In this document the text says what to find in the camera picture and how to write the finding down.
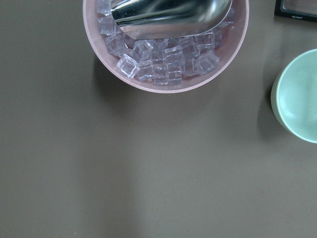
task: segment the clear ice cube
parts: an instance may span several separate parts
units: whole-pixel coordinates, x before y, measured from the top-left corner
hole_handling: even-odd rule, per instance
[[[109,54],[120,57],[122,54],[127,53],[128,47],[117,35],[107,37],[105,42]]]
[[[182,82],[182,68],[179,66],[168,67],[168,85]]]
[[[97,0],[97,12],[103,15],[111,14],[111,1]]]
[[[148,60],[151,56],[153,46],[148,40],[139,40],[134,43],[134,48],[131,52],[131,56],[137,61],[141,62]]]
[[[197,56],[199,50],[197,49],[195,38],[193,36],[188,36],[181,38],[179,40],[179,45],[185,56]]]
[[[197,72],[196,68],[196,57],[191,57],[191,58],[186,58],[185,59],[185,65],[183,69],[183,74],[186,76],[194,76],[194,75],[199,75],[199,72]]]
[[[133,38],[131,38],[129,35],[127,35],[124,32],[120,34],[120,37],[129,49],[133,49],[134,43],[135,43],[135,40]]]
[[[164,51],[152,52],[151,59],[153,63],[166,63]]]
[[[212,31],[214,34],[214,47],[219,48],[222,42],[223,30],[220,27],[216,27]]]
[[[160,38],[160,39],[151,39],[149,43],[153,46],[153,51],[159,52],[164,51],[168,45],[168,39]]]
[[[119,26],[114,21],[112,15],[98,18],[99,33],[103,35],[113,35],[120,32]]]
[[[154,78],[153,62],[148,59],[138,64],[140,71],[138,72],[138,80],[144,81],[146,79]]]
[[[166,62],[170,67],[177,65],[182,66],[185,63],[185,57],[182,52],[182,49],[180,46],[175,46],[173,48],[165,49],[165,58]]]
[[[213,31],[208,31],[195,35],[195,42],[198,50],[202,49],[213,49],[214,48],[214,33]]]
[[[168,71],[167,63],[154,64],[154,85],[167,85],[168,84]]]
[[[173,48],[175,46],[178,46],[178,39],[177,38],[169,38],[168,39],[168,44],[167,44],[167,48]]]
[[[126,54],[121,56],[121,59],[117,63],[117,69],[119,73],[131,79],[139,72],[138,63]]]
[[[214,71],[218,63],[219,58],[214,54],[213,51],[208,51],[197,58],[195,68],[200,74],[206,74]]]

